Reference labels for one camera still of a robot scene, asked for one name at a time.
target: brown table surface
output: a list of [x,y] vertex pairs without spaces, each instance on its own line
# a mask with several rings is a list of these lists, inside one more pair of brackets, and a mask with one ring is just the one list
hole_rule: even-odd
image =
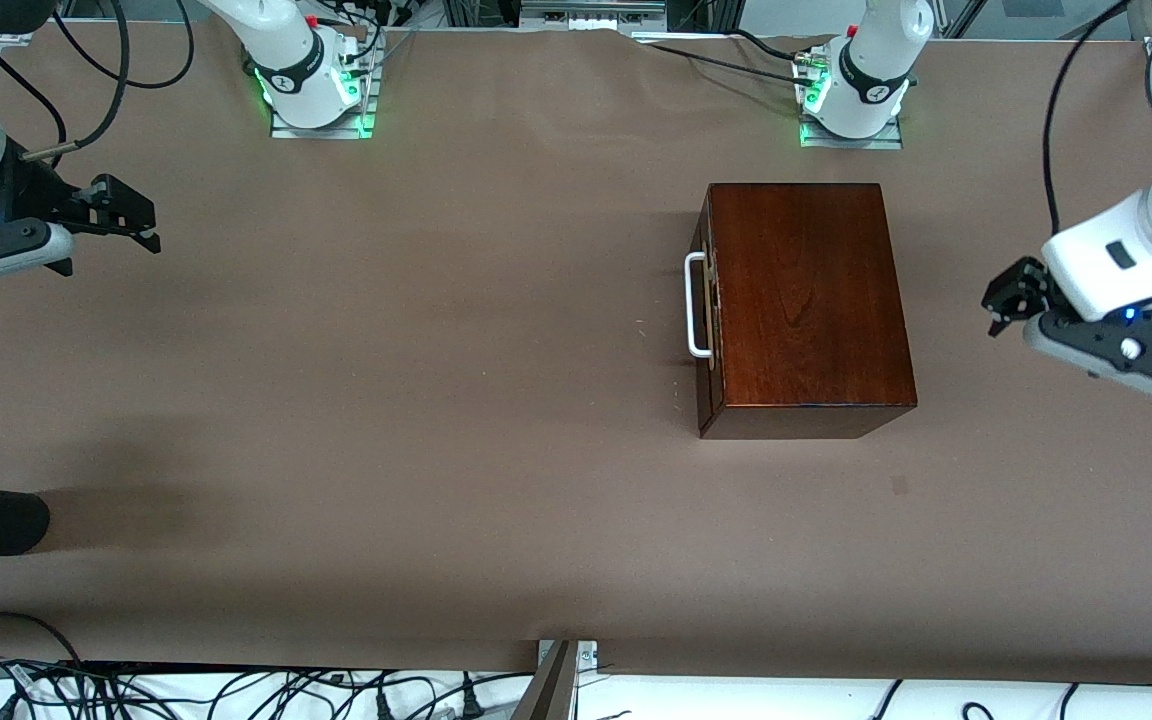
[[[134,77],[180,37],[136,26]],[[74,278],[0,279],[0,487],[58,524],[0,559],[0,609],[93,659],[524,667],[578,635],[619,670],[1152,680],[1152,400],[978,308],[1046,240],[1066,50],[932,44],[905,150],[856,152],[799,149],[781,83],[612,32],[429,32],[372,141],[296,142],[200,23],[188,78],[60,165],[154,199],[162,253],[83,237]],[[104,113],[54,28],[9,59],[73,135]],[[1068,220],[1152,179],[1143,66],[1094,45],[1070,77]],[[0,119],[52,141],[7,78]],[[918,410],[696,438],[681,264],[737,181],[882,183]]]

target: metal bracket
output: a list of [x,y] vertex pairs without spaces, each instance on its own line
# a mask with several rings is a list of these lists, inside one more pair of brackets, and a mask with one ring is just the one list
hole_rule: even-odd
[[668,32],[666,5],[664,0],[522,0],[518,26]]
[[571,720],[576,677],[598,667],[592,641],[541,641],[540,669],[509,720]]

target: cable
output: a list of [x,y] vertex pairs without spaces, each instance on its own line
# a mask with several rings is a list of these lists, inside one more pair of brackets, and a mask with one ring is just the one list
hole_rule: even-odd
[[993,712],[990,712],[990,708],[980,705],[979,702],[969,702],[967,703],[967,705],[963,706],[963,712],[961,712],[961,715],[963,715],[963,720],[972,720],[973,710],[979,710],[980,712],[983,712],[984,717],[986,717],[986,720],[993,720]]
[[114,86],[114,97],[109,99],[109,108],[105,111],[105,119],[92,132],[88,132],[82,141],[75,141],[74,146],[86,147],[91,143],[100,139],[109,126],[114,124],[119,106],[123,104],[123,94],[127,92],[127,74],[132,69],[132,38],[127,32],[127,14],[123,13],[123,0],[109,0],[111,8],[114,8],[114,18],[118,20],[118,85]]
[[39,626],[41,629],[47,630],[47,634],[50,634],[51,637],[55,639],[55,642],[60,643],[60,647],[65,649],[65,652],[69,655],[69,660],[74,661],[74,666],[76,666],[77,669],[82,669],[83,661],[78,658],[78,651],[74,650],[73,643],[69,642],[69,638],[65,637],[63,632],[60,632],[60,630],[58,630],[54,626],[47,623],[46,620],[39,620],[33,615],[24,614],[24,612],[8,612],[8,611],[0,611],[0,619],[24,620],[26,621],[26,623],[33,623],[36,626]]
[[[24,88],[24,91],[31,94],[33,99],[38,101],[38,104],[44,106],[44,108],[47,111],[47,114],[51,115],[52,122],[56,123],[56,145],[60,145],[60,143],[67,141],[68,136],[65,135],[65,119],[60,118],[60,109],[56,109],[56,106],[52,105],[51,100],[47,100],[47,96],[38,91],[38,88],[33,86],[33,83],[24,79],[24,76],[17,73],[17,70],[15,70],[15,68],[13,68],[12,65],[8,65],[8,61],[3,60],[3,56],[1,55],[0,55],[0,68],[3,68],[3,73],[8,73],[9,76],[15,82],[17,82],[17,85]],[[55,156],[55,158],[51,159],[52,168],[55,168],[56,165],[59,164],[60,164],[60,156]]]
[[462,692],[463,689],[465,688],[472,688],[475,685],[480,685],[484,683],[494,683],[498,680],[530,679],[530,676],[532,675],[535,675],[535,673],[505,673],[502,675],[490,675],[487,679],[470,680],[470,682],[468,682],[467,684],[462,684],[456,689],[452,689],[452,691],[440,694],[440,696],[435,696],[433,700],[426,702],[425,705],[417,707],[411,715],[407,717],[407,720],[416,720],[416,717],[419,717],[420,712],[425,712],[426,710],[430,711],[430,714],[433,714],[434,707],[438,707],[438,703],[447,700],[447,698],[454,696],[454,694]]
[[366,20],[369,23],[371,23],[371,29],[367,32],[367,35],[369,35],[369,37],[367,37],[367,46],[364,47],[364,50],[357,51],[357,53],[355,53],[353,55],[346,55],[344,61],[347,63],[351,63],[353,61],[357,60],[358,58],[362,58],[362,56],[366,55],[367,53],[371,53],[372,50],[376,50],[376,43],[380,41],[380,32],[385,31],[385,28],[381,26],[381,24],[379,22],[376,22],[374,18],[370,18],[370,17],[366,17],[366,15],[364,15],[364,20]]
[[[161,88],[172,88],[173,85],[175,85],[175,83],[179,83],[180,79],[184,78],[184,76],[189,73],[189,68],[194,67],[194,54],[195,54],[194,26],[192,24],[189,24],[189,12],[185,9],[184,0],[175,0],[175,3],[177,3],[177,8],[180,9],[180,22],[184,24],[184,36],[189,44],[189,50],[185,52],[184,56],[184,63],[180,66],[177,74],[174,74],[174,76],[165,81],[137,82],[134,79],[128,79],[127,85],[129,88],[142,88],[142,90],[161,90]],[[88,61],[88,65],[91,65],[92,68],[99,70],[99,73],[103,76],[108,77],[111,79],[118,79],[118,74],[115,74],[109,68],[106,68],[105,65],[100,65],[99,61],[96,60],[96,58],[92,58],[91,54],[88,54],[88,51],[84,50],[82,45],[78,45],[78,40],[76,40],[73,33],[69,32],[69,28],[65,25],[65,20],[60,17],[60,13],[52,13],[51,17],[56,21],[56,26],[60,28],[60,35],[65,36],[65,39],[69,41],[69,45],[73,45],[73,48],[78,51],[78,54],[82,55],[83,60]]]
[[371,69],[374,70],[376,68],[381,67],[381,65],[385,65],[385,61],[393,58],[394,53],[397,53],[399,47],[403,46],[403,41],[411,40],[411,38],[416,37],[416,33],[419,31],[420,31],[419,26],[412,26],[411,29],[408,29],[407,33],[403,35],[402,40],[396,41],[396,44],[394,44],[393,47],[385,47],[385,54],[380,58],[379,63],[372,65]]
[[790,53],[781,53],[781,51],[776,50],[776,47],[772,47],[771,45],[765,44],[765,41],[763,41],[763,39],[760,37],[756,36],[753,32],[744,31],[744,29],[740,29],[740,28],[732,29],[730,31],[727,31],[727,35],[735,35],[737,37],[744,37],[745,40],[752,41],[753,45],[755,45],[755,47],[758,47],[758,50],[761,50],[763,53],[767,53],[768,55],[772,55],[773,58],[778,58],[778,59],[781,59],[781,60],[788,60],[788,61],[791,61],[791,62],[795,60],[795,58],[794,58],[793,54],[790,54]]
[[1074,691],[1078,689],[1078,683],[1070,683],[1068,691],[1060,698],[1060,720],[1064,720],[1064,711],[1069,707],[1069,698],[1074,697]]
[[896,688],[900,688],[900,684],[904,682],[904,680],[897,679],[887,688],[887,694],[882,697],[882,705],[878,706],[878,712],[874,712],[869,720],[882,720],[882,715],[887,715],[887,706],[892,704],[892,697],[896,696]]
[[479,705],[479,696],[473,691],[473,685],[470,684],[470,670],[463,670],[461,674],[461,691],[465,694],[465,703],[463,703],[465,710],[461,711],[461,720],[477,720],[479,717],[484,717],[485,712]]
[[691,12],[684,15],[682,20],[679,20],[679,23],[675,26],[669,28],[669,32],[677,32],[680,28],[684,26],[687,23],[691,22],[691,18],[696,17],[696,13],[699,13],[700,8],[717,3],[717,1],[718,0],[696,0],[696,5],[692,5]]
[[[275,673],[266,674],[264,676],[264,679],[257,680],[256,683],[252,683],[251,685],[247,685],[247,687],[244,687],[242,689],[244,689],[244,691],[245,691],[248,688],[251,688],[255,684],[260,684],[260,683],[264,683],[265,680],[273,679],[274,675],[275,675]],[[214,698],[211,698],[211,703],[210,703],[211,707],[207,708],[207,720],[214,719],[214,717],[217,715],[217,706],[220,705],[220,700],[221,700],[221,698],[225,697],[225,692],[229,691],[229,688],[233,687],[234,683],[237,683],[240,679],[242,679],[242,675],[237,675],[235,679],[230,679],[228,683],[225,683],[223,685],[220,687],[220,692],[215,694]]]
[[1056,116],[1056,99],[1060,97],[1061,88],[1064,86],[1064,77],[1069,76],[1069,68],[1074,65],[1074,56],[1078,55],[1078,51],[1083,50],[1083,45],[1087,45],[1087,40],[1091,40],[1097,29],[1100,29],[1108,20],[1115,18],[1130,1],[1132,0],[1119,0],[1108,10],[1097,15],[1091,23],[1087,23],[1087,29],[1084,29],[1078,41],[1069,50],[1069,55],[1064,55],[1064,62],[1061,63],[1060,73],[1056,73],[1056,82],[1052,85],[1052,94],[1047,100],[1047,116],[1043,120],[1043,190],[1047,194],[1047,213],[1051,215],[1051,234],[1053,236],[1060,233],[1061,228],[1060,209],[1056,205],[1056,187],[1052,182],[1052,120]]
[[755,68],[745,68],[744,65],[728,63],[728,61],[726,61],[726,60],[717,60],[714,58],[707,58],[707,56],[704,56],[704,55],[696,55],[695,53],[687,53],[685,50],[674,50],[673,47],[666,47],[664,45],[657,45],[653,41],[652,41],[652,44],[649,44],[647,46],[649,47],[655,47],[655,50],[659,50],[662,53],[669,53],[672,55],[681,55],[681,56],[684,56],[684,58],[690,58],[692,60],[699,60],[699,61],[702,61],[702,63],[718,65],[718,67],[721,67],[721,68],[728,68],[728,69],[733,69],[733,70],[740,70],[741,73],[749,73],[749,74],[752,74],[753,76],[767,77],[767,78],[773,78],[773,79],[781,79],[781,81],[785,81],[785,82],[794,83],[794,85],[802,85],[804,88],[809,86],[809,85],[812,85],[812,81],[809,81],[809,78],[782,76],[782,74],[768,73],[767,70],[759,70],[759,69],[755,69]]
[[114,124],[114,118],[118,115],[120,106],[123,105],[123,94],[127,92],[127,74],[132,69],[132,40],[128,36],[127,14],[123,13],[122,0],[109,0],[109,6],[114,8],[114,18],[118,20],[118,83],[114,86],[114,96],[109,99],[109,107],[105,111],[105,118],[101,119],[100,124],[92,132],[88,132],[88,136],[84,136],[81,141],[61,142],[59,145],[52,147],[23,152],[20,159],[26,162],[45,160],[47,158],[55,158],[55,156],[62,156],[65,152],[86,147],[91,143],[99,141],[105,135],[105,131],[108,131],[111,124]]

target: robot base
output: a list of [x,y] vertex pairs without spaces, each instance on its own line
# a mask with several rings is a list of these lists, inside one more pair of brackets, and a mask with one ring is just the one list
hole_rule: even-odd
[[[357,53],[356,38],[346,37],[348,53]],[[385,33],[376,38],[376,46],[353,63],[343,65],[342,70],[353,78],[343,81],[349,94],[361,97],[344,114],[319,128],[301,128],[287,123],[275,111],[270,113],[270,137],[285,141],[366,141],[376,127],[376,108],[380,101],[380,74],[385,59]]]
[[888,120],[872,137],[856,138],[838,136],[820,124],[819,118],[809,113],[806,105],[823,100],[829,84],[829,47],[818,45],[799,55],[799,61],[791,65],[794,77],[813,81],[811,88],[794,86],[794,94],[799,105],[799,145],[803,147],[844,147],[850,150],[901,150],[900,118]]
[[904,142],[900,136],[900,118],[893,118],[890,122],[878,131],[877,136],[866,137],[864,141],[852,141],[850,137],[840,137],[824,129],[820,120],[810,113],[799,113],[799,145],[803,147],[846,147],[850,150],[901,150]]

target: power cord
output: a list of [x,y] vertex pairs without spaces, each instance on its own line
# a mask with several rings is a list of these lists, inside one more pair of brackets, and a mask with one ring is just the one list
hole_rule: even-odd
[[765,41],[763,41],[763,38],[758,37],[755,33],[751,33],[749,31],[744,31],[744,29],[736,28],[736,29],[733,29],[732,31],[728,31],[727,35],[733,35],[733,36],[736,36],[736,37],[744,37],[745,40],[752,41],[753,45],[755,45],[755,47],[758,47],[758,50],[761,50],[763,53],[767,53],[768,55],[772,55],[773,58],[776,58],[776,59],[780,59],[780,60],[788,60],[788,61],[790,61],[790,63],[796,60],[795,55],[793,55],[791,53],[782,53],[782,51],[776,50],[776,47],[772,47],[771,45],[765,44]]
[[1078,689],[1078,683],[1070,683],[1068,691],[1060,698],[1060,720],[1064,720],[1064,711],[1069,708],[1069,698],[1074,697],[1074,691]]
[[783,76],[783,74],[780,73],[768,73],[767,70],[749,68],[745,67],[744,65],[728,63],[728,61],[726,60],[718,60],[715,58],[707,58],[704,55],[696,55],[695,53],[687,53],[685,50],[674,50],[673,47],[666,47],[664,45],[655,44],[654,41],[651,41],[647,46],[655,47],[655,50],[659,50],[662,53],[669,53],[672,55],[681,55],[682,58],[690,58],[692,60],[698,60],[702,61],[702,63],[718,65],[719,68],[728,68],[733,70],[738,70],[740,73],[749,73],[751,74],[751,76],[780,79],[791,83],[793,85],[802,85],[804,88],[812,85],[812,81],[809,81],[809,78]]
[[488,675],[485,679],[472,679],[472,680],[470,680],[470,682],[462,684],[461,688],[454,689],[454,691],[448,691],[448,692],[445,692],[445,694],[439,694],[439,696],[434,696],[433,700],[426,702],[425,705],[422,705],[422,706],[417,707],[412,712],[411,715],[408,715],[406,718],[406,720],[416,720],[417,717],[420,717],[420,712],[427,712],[429,717],[433,717],[433,714],[434,714],[434,707],[438,707],[438,703],[447,700],[447,698],[456,696],[456,694],[465,691],[467,687],[471,687],[472,688],[472,687],[483,685],[483,684],[486,684],[486,683],[495,683],[495,682],[498,682],[498,680],[530,679],[530,676],[532,676],[532,675],[535,675],[535,673],[505,673],[505,674],[500,674],[500,675]]
[[903,679],[897,679],[896,682],[887,687],[887,694],[882,695],[882,703],[878,706],[878,712],[874,712],[869,720],[882,720],[882,715],[887,715],[887,706],[892,704],[892,697],[896,696],[896,689],[904,682]]
[[1056,115],[1056,99],[1060,97],[1061,88],[1064,86],[1064,77],[1069,76],[1069,68],[1074,65],[1074,56],[1078,55],[1078,51],[1083,50],[1083,45],[1087,45],[1087,40],[1091,40],[1097,29],[1100,29],[1102,24],[1111,22],[1116,15],[1123,13],[1123,9],[1131,2],[1132,0],[1119,0],[1108,10],[1097,15],[1091,23],[1087,23],[1087,29],[1084,29],[1083,35],[1078,37],[1078,41],[1069,50],[1069,55],[1064,55],[1064,62],[1061,63],[1060,73],[1056,73],[1055,85],[1052,85],[1052,94],[1047,100],[1047,116],[1043,120],[1043,190],[1047,192],[1047,213],[1051,214],[1052,221],[1051,234],[1060,233],[1061,229],[1060,210],[1056,206],[1056,187],[1052,182],[1052,120]]
[[[175,3],[177,3],[177,8],[180,9],[180,22],[184,24],[184,36],[189,44],[184,56],[184,63],[180,66],[177,74],[174,74],[174,76],[160,82],[137,82],[128,79],[127,85],[129,88],[142,88],[142,90],[161,90],[161,88],[172,88],[175,83],[179,83],[180,79],[184,78],[184,76],[189,73],[189,69],[194,67],[194,26],[189,23],[189,12],[185,9],[184,0],[175,0]],[[78,45],[78,40],[76,40],[73,33],[69,32],[69,26],[65,25],[65,20],[60,17],[60,13],[52,13],[51,17],[56,21],[56,26],[60,28],[60,33],[65,36],[65,39],[69,41],[69,45],[73,46],[74,50],[78,51],[78,54],[82,55],[83,60],[88,61],[88,65],[91,65],[92,68],[99,70],[103,76],[111,79],[118,79],[118,74],[109,68],[106,68],[105,65],[100,65],[100,61],[92,58],[91,54],[88,53],[88,50],[84,50],[82,45]]]
[[980,705],[979,702],[969,702],[969,703],[965,703],[965,705],[963,706],[963,711],[961,711],[961,715],[963,717],[963,720],[973,720],[973,718],[972,718],[972,711],[973,710],[979,710],[980,714],[983,714],[984,717],[986,717],[986,720],[993,720],[993,712],[990,712],[990,708],[986,707],[986,706]]
[[99,141],[105,135],[105,131],[108,131],[111,124],[114,124],[114,118],[118,118],[118,109],[123,105],[123,94],[127,92],[127,76],[129,70],[131,70],[132,63],[132,41],[131,37],[128,37],[127,14],[123,13],[122,0],[109,0],[109,7],[114,9],[114,18],[118,20],[118,83],[114,86],[114,97],[109,99],[109,107],[105,111],[105,118],[101,119],[100,124],[97,124],[92,132],[88,132],[81,141],[61,142],[59,145],[52,147],[24,152],[24,154],[20,156],[20,159],[26,162],[46,160],[55,158],[55,156],[62,156],[65,152],[86,147],[91,143]]
[[477,720],[479,717],[486,715],[483,706],[479,705],[479,696],[473,691],[473,685],[470,684],[468,670],[462,675],[461,689],[465,692],[465,710],[461,711],[461,720]]
[[[41,91],[38,91],[38,88],[33,86],[33,83],[24,79],[24,76],[17,73],[17,69],[13,68],[12,65],[9,65],[8,61],[3,60],[3,56],[1,55],[0,55],[0,68],[3,68],[3,73],[8,73],[8,76],[10,76],[15,82],[17,82],[17,85],[24,88],[24,91],[26,91],[30,96],[32,96],[33,99],[38,101],[38,104],[44,106],[44,108],[47,111],[47,114],[51,115],[52,122],[56,123],[56,145],[63,143],[65,138],[67,138],[68,136],[65,135],[65,119],[60,118],[60,109],[56,109],[56,106],[52,105],[51,100],[47,100],[47,96],[43,94]],[[55,158],[51,159],[52,168],[55,168],[56,165],[59,164],[60,164],[60,156],[55,156]]]
[[23,620],[26,621],[26,623],[39,626],[41,629],[46,630],[48,635],[51,635],[52,639],[60,643],[60,647],[65,649],[65,652],[69,655],[69,660],[73,661],[74,667],[79,670],[82,669],[83,661],[78,658],[78,651],[74,647],[73,643],[69,642],[69,638],[65,637],[63,632],[60,632],[60,630],[58,630],[54,626],[47,623],[46,620],[28,615],[25,612],[8,611],[0,611],[0,620]]
[[389,702],[385,700],[384,683],[376,688],[376,720],[394,720],[393,711],[389,711]]

